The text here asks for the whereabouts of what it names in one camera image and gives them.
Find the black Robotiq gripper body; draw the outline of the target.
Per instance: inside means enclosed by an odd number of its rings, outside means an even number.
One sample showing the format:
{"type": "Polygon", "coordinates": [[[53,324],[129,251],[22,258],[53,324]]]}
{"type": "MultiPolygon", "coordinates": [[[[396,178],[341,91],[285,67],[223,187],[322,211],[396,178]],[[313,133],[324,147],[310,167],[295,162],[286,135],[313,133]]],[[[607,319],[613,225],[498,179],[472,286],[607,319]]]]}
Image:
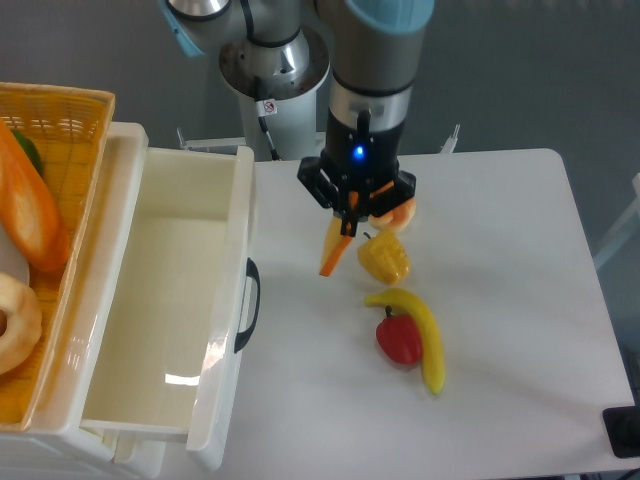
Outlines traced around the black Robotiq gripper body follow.
{"type": "Polygon", "coordinates": [[[349,126],[330,114],[325,146],[317,157],[305,157],[297,178],[323,208],[336,212],[342,174],[350,190],[370,192],[369,216],[380,217],[415,195],[416,177],[400,169],[398,147],[404,124],[374,131],[371,115],[362,111],[349,126]]]}

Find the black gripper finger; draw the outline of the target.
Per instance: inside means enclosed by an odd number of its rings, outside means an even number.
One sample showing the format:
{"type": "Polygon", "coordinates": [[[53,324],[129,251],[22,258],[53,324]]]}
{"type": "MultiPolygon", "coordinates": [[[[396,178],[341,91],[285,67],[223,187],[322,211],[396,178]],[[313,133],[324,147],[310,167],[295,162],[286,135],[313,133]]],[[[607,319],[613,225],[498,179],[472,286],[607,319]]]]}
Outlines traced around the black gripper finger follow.
{"type": "Polygon", "coordinates": [[[369,216],[370,192],[349,192],[349,235],[355,236],[358,224],[369,216]]]}
{"type": "Polygon", "coordinates": [[[350,204],[350,178],[342,174],[337,184],[338,206],[336,212],[341,219],[340,234],[352,235],[351,204],[350,204]]]}

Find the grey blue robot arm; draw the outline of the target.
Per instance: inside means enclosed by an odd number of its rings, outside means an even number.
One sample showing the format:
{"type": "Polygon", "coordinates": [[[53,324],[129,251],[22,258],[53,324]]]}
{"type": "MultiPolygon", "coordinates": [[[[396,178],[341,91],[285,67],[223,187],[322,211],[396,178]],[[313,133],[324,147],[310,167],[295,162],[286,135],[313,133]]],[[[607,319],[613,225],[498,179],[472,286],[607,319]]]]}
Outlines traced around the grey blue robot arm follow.
{"type": "Polygon", "coordinates": [[[398,149],[430,1],[313,1],[334,46],[302,21],[300,1],[163,1],[188,56],[212,54],[236,94],[259,161],[296,160],[298,179],[354,236],[415,194],[398,149]]]}

